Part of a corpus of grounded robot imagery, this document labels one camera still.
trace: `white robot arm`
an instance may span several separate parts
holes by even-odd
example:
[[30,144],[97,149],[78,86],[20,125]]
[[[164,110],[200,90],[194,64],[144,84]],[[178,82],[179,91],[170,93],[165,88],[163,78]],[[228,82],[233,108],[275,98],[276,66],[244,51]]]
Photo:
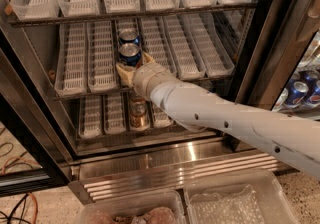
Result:
[[320,123],[226,101],[155,63],[136,70],[137,94],[191,131],[214,128],[320,179]]

